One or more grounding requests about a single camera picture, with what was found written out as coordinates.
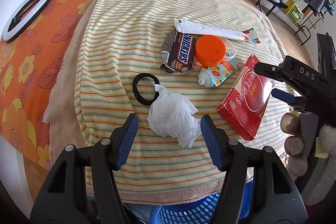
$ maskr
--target black hair tie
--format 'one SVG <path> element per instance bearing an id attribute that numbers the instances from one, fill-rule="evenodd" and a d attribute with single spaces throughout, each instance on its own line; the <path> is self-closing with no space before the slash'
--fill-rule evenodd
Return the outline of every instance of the black hair tie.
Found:
<path id="1" fill-rule="evenodd" d="M 154 98 L 152 100 L 147 100 L 144 97 L 142 97 L 140 95 L 140 92 L 139 92 L 138 88 L 137 88 L 137 84 L 144 77 L 152 78 L 154 80 L 154 83 L 158 84 L 158 85 L 160 84 L 160 82 L 159 82 L 159 80 L 158 80 L 158 78 L 156 76 L 154 76 L 154 75 L 152 75 L 150 73 L 140 73 L 133 80 L 133 84 L 132 85 L 133 85 L 133 92 L 134 92 L 135 98 L 137 99 L 137 101 L 140 104 L 142 104 L 144 106 L 150 106 L 159 97 L 160 93 L 158 91 L 156 91 L 155 95 L 154 95 Z"/>

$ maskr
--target candy wrapper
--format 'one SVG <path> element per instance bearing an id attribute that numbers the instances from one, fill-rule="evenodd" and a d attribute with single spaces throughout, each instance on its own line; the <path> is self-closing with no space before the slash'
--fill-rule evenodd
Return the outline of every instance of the candy wrapper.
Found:
<path id="1" fill-rule="evenodd" d="M 169 73 L 185 72 L 194 69 L 196 38 L 187 33 L 172 31 L 161 47 L 160 68 Z"/>
<path id="2" fill-rule="evenodd" d="M 217 107 L 218 113 L 246 141 L 253 140 L 257 134 L 273 87 L 268 78 L 254 72 L 258 62 L 255 55 L 247 59 L 233 88 Z"/>

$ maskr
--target striped clothing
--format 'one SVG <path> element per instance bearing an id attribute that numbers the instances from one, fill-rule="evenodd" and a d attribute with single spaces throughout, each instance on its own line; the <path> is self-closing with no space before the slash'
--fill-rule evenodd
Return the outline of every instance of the striped clothing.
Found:
<path id="1" fill-rule="evenodd" d="M 123 200 L 126 194 L 137 200 L 140 194 L 192 189 L 224 177 L 212 164 L 202 136 L 191 149 L 181 148 L 177 139 L 160 137 L 149 129 L 149 107 L 138 103 L 132 91 L 132 81 L 141 72 L 156 75 L 161 85 L 187 96 L 198 109 L 195 117 L 209 114 L 230 138 L 256 148 L 271 145 L 279 155 L 284 153 L 286 134 L 280 130 L 280 120 L 288 112 L 287 104 L 270 98 L 255 140 L 246 142 L 216 111 L 239 72 L 219 87 L 207 89 L 198 84 L 198 64 L 195 70 L 181 74 L 160 69 L 160 49 L 174 30 L 174 18 L 235 30 L 254 27 L 260 44 L 233 42 L 241 67 L 252 53 L 262 62 L 278 65 L 283 61 L 282 44 L 270 22 L 243 0 L 98 0 L 79 52 L 75 106 L 89 145 L 109 137 L 129 113 L 138 115 L 139 130 L 127 162 L 114 173 Z M 282 83 L 276 87 L 289 90 Z M 138 89 L 147 99 L 155 92 L 154 83 L 146 79 L 138 83 Z M 90 171 L 87 184 L 92 185 Z M 180 198 L 177 203 L 186 200 Z"/>

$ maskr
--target red cardboard box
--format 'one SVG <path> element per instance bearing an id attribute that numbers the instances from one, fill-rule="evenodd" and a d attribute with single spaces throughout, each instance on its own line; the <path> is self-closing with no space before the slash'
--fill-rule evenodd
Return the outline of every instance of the red cardboard box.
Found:
<path id="1" fill-rule="evenodd" d="M 226 99 L 217 107 L 218 113 L 246 141 L 253 140 L 257 133 L 273 86 L 268 78 L 254 72 L 258 62 L 254 54 L 247 59 Z"/>

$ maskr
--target orange cap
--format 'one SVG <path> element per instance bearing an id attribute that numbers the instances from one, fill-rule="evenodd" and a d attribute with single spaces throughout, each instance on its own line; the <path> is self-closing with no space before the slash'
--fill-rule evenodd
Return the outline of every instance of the orange cap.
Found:
<path id="1" fill-rule="evenodd" d="M 203 67 L 217 66 L 225 54 L 223 40 L 215 35 L 204 35 L 196 42 L 195 57 Z"/>

